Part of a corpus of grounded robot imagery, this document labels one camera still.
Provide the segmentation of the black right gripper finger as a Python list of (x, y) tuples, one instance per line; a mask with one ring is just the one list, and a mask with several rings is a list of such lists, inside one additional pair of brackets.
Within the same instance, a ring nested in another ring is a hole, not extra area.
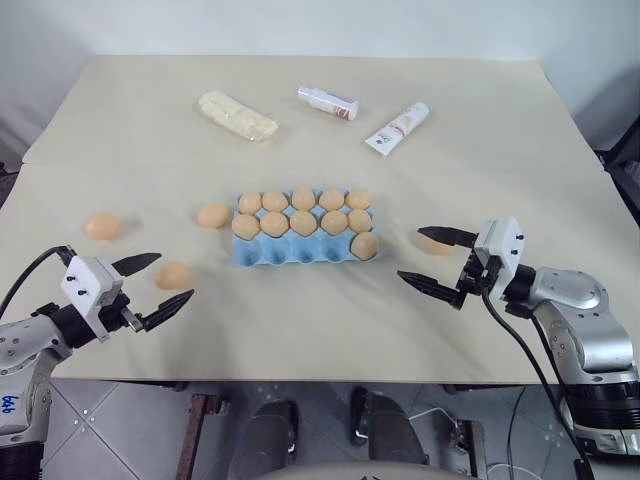
[(427, 226), (421, 227), (417, 232), (435, 242), (449, 246), (473, 246), (476, 234), (453, 227)]
[(397, 275), (407, 284), (432, 298), (444, 301), (451, 307), (460, 307), (463, 304), (463, 297), (461, 292), (441, 285), (436, 279), (425, 276), (423, 274), (397, 271)]

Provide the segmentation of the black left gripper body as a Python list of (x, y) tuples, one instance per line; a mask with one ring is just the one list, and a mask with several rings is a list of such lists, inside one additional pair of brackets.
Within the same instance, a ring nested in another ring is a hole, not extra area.
[(129, 309), (130, 298), (119, 293), (112, 304), (100, 308), (98, 318), (108, 333), (120, 328), (131, 328), (134, 332), (144, 329), (141, 314), (134, 314)]

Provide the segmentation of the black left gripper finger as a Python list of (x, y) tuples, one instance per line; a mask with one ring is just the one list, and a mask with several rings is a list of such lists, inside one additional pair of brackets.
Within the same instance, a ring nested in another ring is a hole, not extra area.
[(141, 318), (142, 327), (149, 332), (175, 316), (195, 293), (194, 289), (175, 295), (161, 303), (157, 309)]
[(114, 270), (123, 277), (129, 277), (147, 268), (161, 257), (160, 253), (142, 253), (122, 258), (112, 264)]

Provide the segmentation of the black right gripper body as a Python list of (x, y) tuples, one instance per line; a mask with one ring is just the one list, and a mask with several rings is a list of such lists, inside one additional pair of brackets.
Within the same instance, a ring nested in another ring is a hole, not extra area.
[(472, 251), (461, 271), (456, 284), (458, 293), (453, 301), (454, 307), (462, 307), (466, 297), (481, 296), (483, 291), (489, 293), (496, 283), (496, 256), (491, 255), (482, 262)]

